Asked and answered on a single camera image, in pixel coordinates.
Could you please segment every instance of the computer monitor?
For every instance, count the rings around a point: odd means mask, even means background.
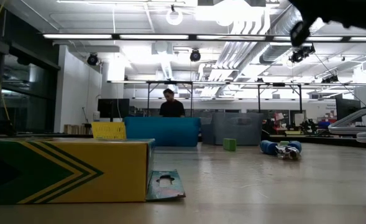
[[[112,118],[125,118],[129,115],[129,99],[99,99],[97,110],[100,118],[111,118],[111,112]]]
[[[336,99],[337,119],[343,119],[346,116],[361,110],[361,102],[359,100]],[[362,118],[358,118],[353,122],[362,122]]]

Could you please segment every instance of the yellow chevron stripe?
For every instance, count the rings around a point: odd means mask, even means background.
[[[52,153],[54,153],[54,154],[56,154],[56,155],[58,155],[58,156],[62,157],[62,158],[63,158],[63,159],[65,159],[66,161],[71,162],[72,164],[74,164],[74,165],[76,165],[76,166],[78,166],[78,167],[80,167],[80,168],[82,168],[82,169],[86,170],[87,172],[89,172],[89,173],[90,173],[90,175],[87,175],[86,177],[83,177],[82,179],[80,179],[80,180],[78,180],[78,181],[76,181],[76,182],[73,182],[73,183],[71,183],[71,184],[69,184],[69,185],[65,186],[65,187],[64,187],[64,188],[62,188],[62,189],[58,189],[57,191],[53,192],[53,193],[52,193],[52,194],[50,194],[50,195],[47,195],[47,196],[46,196],[46,197],[44,197],[44,198],[41,198],[40,200],[36,201],[35,203],[41,203],[42,201],[44,201],[44,200],[46,200],[46,199],[48,199],[48,198],[52,197],[53,195],[60,193],[62,190],[67,189],[67,188],[69,188],[69,187],[71,187],[72,185],[75,185],[75,184],[77,184],[77,183],[80,183],[80,182],[82,182],[82,181],[86,180],[87,178],[90,178],[90,177],[92,177],[93,175],[95,175],[95,174],[96,174],[93,170],[91,170],[91,169],[89,169],[89,168],[87,168],[87,167],[85,167],[85,166],[81,165],[80,163],[78,163],[78,162],[74,161],[73,159],[70,159],[70,158],[69,158],[69,157],[67,157],[67,156],[64,156],[63,154],[61,154],[61,153],[57,152],[56,150],[52,149],[51,147],[48,147],[47,145],[42,144],[42,143],[40,143],[40,142],[36,142],[36,143],[37,143],[38,145],[40,145],[40,146],[44,147],[45,149],[47,149],[47,150],[51,151]]]
[[[33,146],[33,145],[31,145],[31,144],[29,144],[29,143],[27,143],[27,142],[20,142],[20,144],[22,144],[23,146],[25,146],[25,147],[27,147],[27,148],[31,149],[32,151],[36,152],[37,154],[40,154],[40,155],[41,155],[41,156],[43,156],[44,158],[46,158],[46,159],[48,159],[48,160],[50,160],[50,161],[52,161],[52,162],[54,162],[54,163],[56,163],[56,164],[58,164],[58,165],[62,166],[63,168],[65,168],[65,169],[67,169],[67,170],[71,171],[71,172],[73,173],[73,175],[71,175],[71,176],[67,177],[66,179],[63,179],[63,180],[61,180],[61,181],[59,181],[59,182],[57,182],[57,183],[55,183],[55,184],[53,184],[53,185],[51,185],[51,186],[49,186],[49,187],[47,187],[47,188],[45,188],[45,189],[43,189],[43,190],[41,190],[41,191],[39,191],[39,192],[37,192],[37,193],[35,193],[35,194],[33,194],[33,195],[31,195],[31,196],[27,197],[27,198],[25,198],[25,199],[23,199],[23,200],[19,201],[18,203],[27,203],[27,202],[29,202],[30,200],[32,200],[32,199],[34,199],[34,198],[36,198],[36,197],[38,197],[38,196],[40,196],[40,195],[42,195],[42,194],[44,194],[44,193],[46,193],[46,192],[50,191],[50,190],[53,190],[54,188],[59,187],[60,185],[65,184],[65,183],[67,183],[68,181],[73,180],[74,178],[77,178],[77,177],[79,177],[80,175],[82,175],[82,172],[80,172],[80,171],[76,170],[75,168],[73,168],[73,167],[69,166],[68,164],[65,164],[65,163],[64,163],[64,162],[62,162],[62,161],[59,161],[58,159],[56,159],[56,158],[52,157],[51,155],[49,155],[49,154],[47,154],[47,153],[43,152],[42,150],[37,149],[35,146]]]

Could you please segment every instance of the man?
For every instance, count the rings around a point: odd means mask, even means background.
[[[162,103],[159,115],[167,118],[183,118],[185,116],[184,106],[180,101],[175,100],[175,93],[171,89],[163,91],[166,102]]]

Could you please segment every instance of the black shirt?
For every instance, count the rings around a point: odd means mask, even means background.
[[[179,118],[180,116],[185,116],[184,106],[180,101],[166,101],[162,103],[160,107],[159,115],[169,118]]]

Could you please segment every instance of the cardboard box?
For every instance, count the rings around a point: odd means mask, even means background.
[[[153,139],[0,139],[0,204],[145,202],[154,148]]]

